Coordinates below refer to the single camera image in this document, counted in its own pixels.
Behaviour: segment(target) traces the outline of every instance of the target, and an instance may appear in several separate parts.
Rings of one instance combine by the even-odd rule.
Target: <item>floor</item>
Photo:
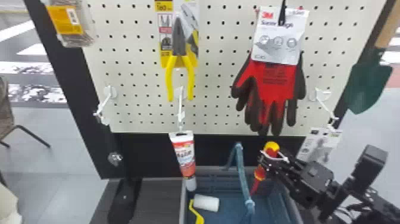
[[[27,13],[0,10],[0,75],[15,107],[66,108],[46,51]]]
[[[0,170],[26,224],[89,223],[108,181],[100,180],[68,109],[15,108],[19,130],[0,147]]]

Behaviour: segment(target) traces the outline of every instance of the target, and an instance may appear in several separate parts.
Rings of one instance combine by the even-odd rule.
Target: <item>tube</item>
[[[168,135],[175,149],[180,171],[185,179],[186,189],[188,191],[194,191],[197,188],[197,184],[195,176],[196,163],[193,132],[191,130],[186,130],[183,132],[172,132]]]

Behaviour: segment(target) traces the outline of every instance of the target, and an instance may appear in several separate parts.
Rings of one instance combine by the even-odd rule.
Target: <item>white pegboard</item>
[[[177,130],[177,101],[167,101],[165,70],[160,66],[154,1],[89,0],[98,32],[96,44],[85,48],[99,100],[103,88],[117,88],[118,97],[105,108],[113,132]],[[281,1],[200,1],[199,66],[195,99],[185,102],[185,129],[195,133],[255,135],[235,109],[230,86],[244,63],[255,29],[254,8]],[[304,34],[307,90],[329,89],[326,105],[334,109],[385,1],[289,0],[289,8],[310,10]],[[187,84],[185,69],[175,71],[173,85]],[[329,114],[307,98],[298,102],[297,123],[281,135],[302,136],[310,127],[325,126]]]

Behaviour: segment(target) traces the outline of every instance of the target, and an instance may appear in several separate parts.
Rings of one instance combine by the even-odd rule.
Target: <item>red work glove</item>
[[[299,66],[263,63],[246,60],[232,86],[232,97],[239,98],[236,109],[246,105],[245,122],[251,130],[260,135],[282,131],[285,102],[288,100],[287,123],[296,123],[297,99],[305,96],[305,82],[302,73],[302,58]]]

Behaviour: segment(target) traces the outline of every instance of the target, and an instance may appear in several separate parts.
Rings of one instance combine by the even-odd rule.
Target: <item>red tool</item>
[[[264,152],[267,153],[270,157],[276,158],[278,156],[279,145],[276,142],[267,142],[264,146]],[[254,170],[254,183],[253,187],[251,188],[250,195],[254,195],[257,191],[258,185],[261,181],[265,180],[265,170],[261,165]]]

